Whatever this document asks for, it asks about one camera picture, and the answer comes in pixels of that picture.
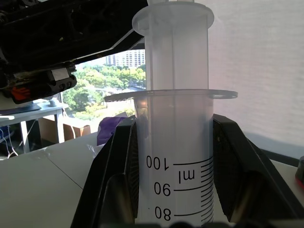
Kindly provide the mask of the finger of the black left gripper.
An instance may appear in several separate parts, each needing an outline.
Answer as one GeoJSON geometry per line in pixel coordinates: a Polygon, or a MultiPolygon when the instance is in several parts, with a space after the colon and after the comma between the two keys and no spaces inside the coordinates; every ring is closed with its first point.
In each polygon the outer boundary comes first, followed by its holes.
{"type": "Polygon", "coordinates": [[[0,67],[33,71],[83,63],[134,47],[132,28],[145,0],[3,0],[0,67]]]}

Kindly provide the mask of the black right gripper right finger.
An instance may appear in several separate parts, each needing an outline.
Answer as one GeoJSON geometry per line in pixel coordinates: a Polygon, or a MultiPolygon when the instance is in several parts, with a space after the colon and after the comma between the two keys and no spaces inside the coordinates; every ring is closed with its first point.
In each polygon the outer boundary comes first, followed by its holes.
{"type": "Polygon", "coordinates": [[[225,116],[213,115],[214,184],[240,228],[302,228],[304,208],[274,164],[225,116]]]}

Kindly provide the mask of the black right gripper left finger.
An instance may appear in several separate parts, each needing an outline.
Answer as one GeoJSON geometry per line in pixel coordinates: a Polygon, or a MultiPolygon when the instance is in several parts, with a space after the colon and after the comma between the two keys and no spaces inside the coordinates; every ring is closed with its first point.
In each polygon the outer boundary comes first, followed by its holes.
{"type": "Polygon", "coordinates": [[[135,223],[139,203],[139,156],[134,116],[124,119],[94,158],[73,228],[115,228],[135,223]]]}

